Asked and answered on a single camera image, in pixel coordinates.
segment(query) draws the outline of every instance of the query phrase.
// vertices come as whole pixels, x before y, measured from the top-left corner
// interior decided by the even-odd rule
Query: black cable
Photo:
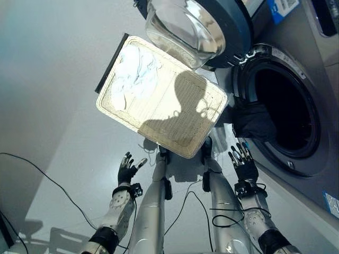
[[[191,183],[191,184],[188,186],[187,191],[186,191],[186,194],[185,194],[184,202],[182,203],[180,212],[179,212],[178,216],[175,218],[175,220],[173,221],[173,223],[172,223],[172,224],[169,226],[169,228],[165,231],[164,236],[165,236],[165,235],[167,234],[167,232],[171,229],[171,227],[174,225],[174,223],[179,219],[179,216],[180,216],[180,214],[182,213],[182,210],[184,209],[185,201],[186,201],[186,199],[187,199],[187,194],[188,194],[188,192],[189,192],[190,187],[191,187],[193,184],[196,184],[196,183],[198,183],[198,182],[201,182],[201,180],[198,180],[198,181],[196,181],[196,182],[193,182],[193,183]]]
[[[216,216],[214,216],[213,219],[212,219],[212,224],[213,224],[213,226],[216,226],[217,228],[225,228],[225,226],[219,226],[219,225],[215,225],[215,224],[214,224],[213,221],[214,221],[214,219],[217,218],[217,217],[225,217],[225,218],[227,218],[227,219],[233,221],[234,223],[231,224],[231,225],[237,224],[237,225],[242,229],[242,231],[245,233],[245,235],[248,237],[249,241],[251,242],[252,246],[256,249],[256,251],[259,252],[260,254],[262,254],[262,252],[258,249],[258,247],[252,242],[251,237],[248,235],[248,233],[246,232],[246,230],[244,229],[244,227],[240,224],[240,221],[242,221],[242,220],[244,219],[244,217],[243,217],[241,220],[236,221],[236,220],[234,220],[233,218],[228,217],[228,216],[226,216],[226,215],[222,215],[222,214],[216,215]]]
[[[29,254],[26,244],[24,243],[24,241],[22,240],[22,238],[19,236],[18,232],[15,230],[14,226],[11,224],[11,222],[9,221],[9,219],[7,219],[7,217],[5,216],[5,214],[3,214],[2,211],[0,211],[0,214],[2,215],[3,218],[5,218],[5,220],[6,220],[7,223],[10,225],[10,227],[12,228],[12,230],[14,231],[14,233],[16,234],[16,236],[17,236],[17,237],[19,238],[19,240],[22,242],[23,246],[25,247],[26,253]]]
[[[13,155],[11,153],[8,153],[8,152],[0,152],[0,155],[8,155],[8,156],[11,156],[11,157],[14,157],[14,158],[17,158],[17,159],[21,159],[21,160],[24,160],[26,162],[28,162],[29,164],[31,164],[32,166],[34,166],[39,172],[41,172],[45,177],[47,177],[47,179],[49,179],[51,182],[53,182],[55,185],[57,185],[60,189],[63,190],[63,192],[66,194],[66,196],[68,197],[68,199],[79,209],[79,211],[82,213],[82,215],[84,216],[86,222],[94,229],[94,230],[97,230],[96,226],[94,226],[90,221],[89,219],[87,218],[87,215],[85,214],[85,212],[73,201],[73,199],[69,196],[69,194],[67,193],[67,191],[61,186],[59,185],[57,182],[55,182],[53,179],[51,179],[48,175],[46,175],[37,165],[35,165],[33,162],[25,159],[25,158],[22,158],[20,156],[17,156],[17,155]],[[135,205],[136,205],[136,210],[135,210],[135,214],[134,214],[134,221],[136,219],[136,215],[137,215],[137,202],[134,200],[135,202]],[[5,217],[5,215],[0,211],[0,213],[3,215],[3,217],[6,219],[6,221],[9,223],[9,225],[11,226],[11,228],[13,229],[14,233],[17,235],[17,237],[19,237],[19,235],[17,234],[17,232],[14,230],[14,228],[12,227],[12,225],[10,224],[9,220]],[[120,248],[123,248],[125,249],[125,252],[126,250],[128,250],[128,247],[124,247],[122,245],[118,245]]]
[[[266,190],[266,185],[265,184],[257,184],[257,185],[262,185],[262,186],[264,186],[264,188],[263,188],[263,190]]]
[[[202,205],[204,211],[205,211],[205,215],[206,215],[206,218],[207,218],[207,226],[208,226],[208,236],[209,236],[209,241],[210,241],[210,247],[211,247],[211,251],[213,252],[213,245],[212,245],[212,238],[211,238],[211,229],[210,229],[210,221],[209,221],[209,217],[208,217],[208,213],[207,213],[207,210],[205,208],[205,206],[203,205],[203,203],[201,202],[201,200],[198,198],[198,196],[196,195],[196,193],[194,191],[189,191],[190,187],[193,185],[193,184],[196,184],[198,182],[201,182],[201,180],[199,181],[196,181],[194,183],[191,183],[189,185],[189,187],[187,188],[187,192],[186,192],[186,195],[185,195],[185,199],[184,199],[184,202],[182,204],[182,207],[180,209],[180,212],[178,214],[178,216],[175,218],[175,220],[172,222],[172,224],[169,226],[169,228],[166,230],[165,234],[167,234],[167,232],[171,229],[171,227],[175,224],[175,222],[179,219],[183,209],[184,209],[184,205],[185,205],[185,202],[186,202],[186,199],[188,198],[189,194],[190,193],[193,193],[195,195],[195,197],[198,199],[198,201],[200,202],[200,204]]]
[[[18,158],[21,160],[24,160],[26,162],[28,162],[29,164],[31,164],[32,166],[34,166],[39,172],[41,172],[44,176],[46,176],[46,178],[48,180],[50,180],[52,183],[54,183],[55,185],[57,185],[64,193],[65,195],[68,197],[68,199],[79,209],[79,211],[82,213],[83,217],[85,218],[85,220],[87,221],[87,223],[95,230],[97,230],[96,226],[93,225],[93,223],[87,218],[87,215],[85,214],[85,212],[73,201],[73,199],[69,196],[69,194],[67,193],[67,191],[61,186],[59,185],[56,181],[54,181],[53,179],[51,179],[48,175],[46,175],[37,165],[35,165],[34,163],[32,163],[31,161],[22,158],[20,156],[17,155],[13,155],[11,153],[7,153],[7,152],[0,152],[0,155],[8,155],[14,158]]]

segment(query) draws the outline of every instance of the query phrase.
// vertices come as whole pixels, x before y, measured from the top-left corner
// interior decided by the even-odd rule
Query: label
[[[296,63],[291,58],[286,56],[283,52],[281,52],[280,50],[278,50],[276,48],[272,48],[272,55],[275,56],[275,57],[278,57],[282,61],[286,62],[299,75],[299,77],[301,79],[305,79],[306,78],[305,74],[296,65]]]
[[[275,24],[279,24],[295,7],[299,0],[267,0]]]
[[[325,191],[323,191],[323,196],[327,204],[327,210],[339,219],[339,200]]]

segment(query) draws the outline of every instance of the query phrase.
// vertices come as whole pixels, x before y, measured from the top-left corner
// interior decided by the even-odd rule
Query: robotic hand
[[[125,236],[135,209],[135,198],[142,195],[140,184],[131,185],[131,180],[147,162],[144,158],[134,166],[131,157],[130,152],[123,156],[118,172],[118,187],[113,190],[109,210],[81,254],[113,254]]]
[[[244,226],[251,237],[255,240],[264,254],[301,254],[279,232],[271,220],[271,214],[266,202],[265,189],[258,187],[258,169],[253,161],[247,145],[237,143],[237,148],[231,147],[229,156],[232,160],[238,183],[234,189],[244,211]]]

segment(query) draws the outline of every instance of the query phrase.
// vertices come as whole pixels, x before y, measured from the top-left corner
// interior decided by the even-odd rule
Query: floor
[[[123,33],[146,38],[144,24],[132,1],[0,3],[0,152],[34,162],[96,225],[117,186],[125,152],[135,159],[150,156],[150,164],[134,182],[146,189],[153,173],[155,153],[145,153],[144,138],[100,113],[94,93]],[[223,147],[228,149],[234,140],[229,127],[221,129]],[[236,176],[226,154],[218,150],[216,157],[233,185]],[[198,158],[176,157],[168,174],[173,199],[165,203],[165,228],[177,216],[188,185],[201,178],[202,167]],[[20,231],[30,253],[77,253],[94,233],[65,194],[31,165],[0,155],[0,176],[0,209]],[[192,189],[211,207],[210,194],[202,191],[201,183]],[[292,243],[303,253],[337,253],[302,214],[295,214],[286,200],[267,189],[276,224]],[[164,250],[202,252],[209,251],[208,246],[204,211],[192,196],[166,235]],[[25,251],[18,243],[7,253]]]

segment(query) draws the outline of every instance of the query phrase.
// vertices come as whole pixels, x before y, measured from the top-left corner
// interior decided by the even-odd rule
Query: black cloth
[[[276,127],[264,104],[247,102],[234,97],[235,107],[232,112],[233,128],[238,138],[254,138],[262,142],[276,138]]]

